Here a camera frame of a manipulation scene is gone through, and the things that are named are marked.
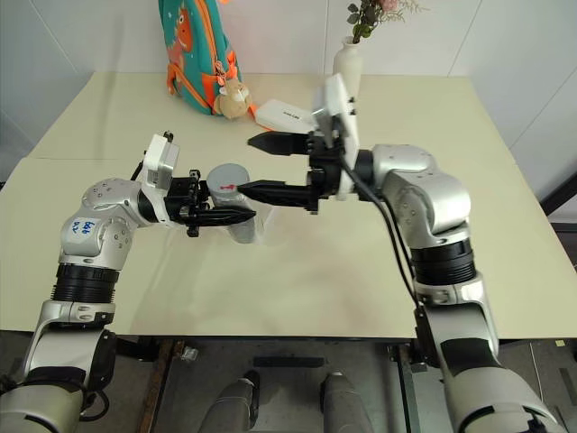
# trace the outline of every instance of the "teal backpack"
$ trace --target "teal backpack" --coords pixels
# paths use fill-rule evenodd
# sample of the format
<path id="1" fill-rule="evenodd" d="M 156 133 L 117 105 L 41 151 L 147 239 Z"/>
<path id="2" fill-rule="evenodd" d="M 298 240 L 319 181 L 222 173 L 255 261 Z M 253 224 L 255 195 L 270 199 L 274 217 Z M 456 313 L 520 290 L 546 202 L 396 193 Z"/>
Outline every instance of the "teal backpack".
<path id="1" fill-rule="evenodd" d="M 215 100 L 226 94 L 227 81 L 240 81 L 241 73 L 215 0 L 159 0 L 159 9 L 169 55 L 169 92 L 206 115 L 220 115 Z"/>

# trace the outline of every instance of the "floor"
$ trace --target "floor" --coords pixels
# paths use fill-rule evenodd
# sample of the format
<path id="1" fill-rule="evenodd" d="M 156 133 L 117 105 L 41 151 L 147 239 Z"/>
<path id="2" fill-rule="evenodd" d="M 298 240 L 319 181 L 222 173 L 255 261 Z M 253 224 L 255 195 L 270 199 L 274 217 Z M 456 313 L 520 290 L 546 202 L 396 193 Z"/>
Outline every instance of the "floor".
<path id="1" fill-rule="evenodd" d="M 560 236 L 577 264 L 577 235 Z M 0 331 L 0 373 L 14 374 L 30 334 Z M 196 361 L 175 361 L 169 372 L 155 432 L 196 432 L 212 400 L 229 382 L 252 368 L 256 355 L 319 356 L 319 368 L 261 368 L 261 410 L 257 429 L 292 428 L 322 431 L 318 410 L 319 385 L 334 370 L 344 372 L 362 396 L 375 432 L 405 432 L 396 365 L 371 341 L 323 340 L 200 340 L 194 343 Z M 533 349 L 535 365 L 531 355 Z M 541 393 L 552 413 L 577 433 L 577 362 L 574 342 L 539 340 L 516 342 L 500 349 L 500 361 Z M 111 409 L 106 417 L 81 423 L 77 433 L 135 431 L 141 415 L 152 365 L 117 357 L 114 379 L 106 388 Z M 423 433 L 450 431 L 440 373 L 428 369 L 412 375 L 418 417 Z"/>

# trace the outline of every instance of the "white vase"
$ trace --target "white vase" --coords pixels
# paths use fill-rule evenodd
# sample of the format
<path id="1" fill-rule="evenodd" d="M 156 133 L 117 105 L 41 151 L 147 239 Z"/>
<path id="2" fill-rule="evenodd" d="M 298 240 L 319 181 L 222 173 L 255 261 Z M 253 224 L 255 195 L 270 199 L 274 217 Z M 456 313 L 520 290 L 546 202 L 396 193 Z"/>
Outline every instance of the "white vase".
<path id="1" fill-rule="evenodd" d="M 340 73 L 350 97 L 357 97 L 361 85 L 362 55 L 353 37 L 343 39 L 343 47 L 334 55 L 333 74 Z"/>

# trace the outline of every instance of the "gray cup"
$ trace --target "gray cup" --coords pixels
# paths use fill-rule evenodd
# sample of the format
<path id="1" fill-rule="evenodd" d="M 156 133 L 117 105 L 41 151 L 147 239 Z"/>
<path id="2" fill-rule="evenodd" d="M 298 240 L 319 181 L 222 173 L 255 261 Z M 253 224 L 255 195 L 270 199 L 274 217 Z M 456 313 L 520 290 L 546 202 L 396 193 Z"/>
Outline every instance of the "gray cup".
<path id="1" fill-rule="evenodd" d="M 214 167 L 206 177 L 206 185 L 215 206 L 251 206 L 247 198 L 236 190 L 237 185 L 249 181 L 249 173 L 238 164 L 222 164 Z M 239 244 L 250 244 L 255 239 L 254 218 L 227 227 L 228 232 Z"/>

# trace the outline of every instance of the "orange dinosaur print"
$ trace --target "orange dinosaur print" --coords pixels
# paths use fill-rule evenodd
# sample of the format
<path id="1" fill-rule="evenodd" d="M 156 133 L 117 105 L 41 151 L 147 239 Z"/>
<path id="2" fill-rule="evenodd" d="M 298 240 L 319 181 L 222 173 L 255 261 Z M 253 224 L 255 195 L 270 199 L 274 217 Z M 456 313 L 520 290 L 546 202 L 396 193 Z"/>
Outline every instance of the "orange dinosaur print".
<path id="1" fill-rule="evenodd" d="M 179 8 L 177 25 L 174 27 L 174 37 L 174 42 L 169 47 L 167 47 L 167 52 L 169 54 L 169 67 L 166 78 L 166 85 L 171 95 L 176 93 L 176 89 L 174 88 L 174 80 L 177 80 L 177 83 L 180 85 L 180 76 L 177 74 L 175 70 L 176 68 L 174 66 L 180 69 L 180 71 L 184 71 L 184 53 L 192 51 L 192 31 L 190 29 L 188 9 L 185 7 L 184 2 Z"/>

